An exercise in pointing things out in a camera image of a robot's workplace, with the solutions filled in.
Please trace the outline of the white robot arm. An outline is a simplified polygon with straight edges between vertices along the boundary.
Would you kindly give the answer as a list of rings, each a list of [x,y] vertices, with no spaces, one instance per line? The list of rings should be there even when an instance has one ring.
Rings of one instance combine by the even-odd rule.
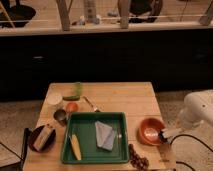
[[[198,127],[202,121],[213,126],[213,89],[187,94],[176,126],[190,130]]]

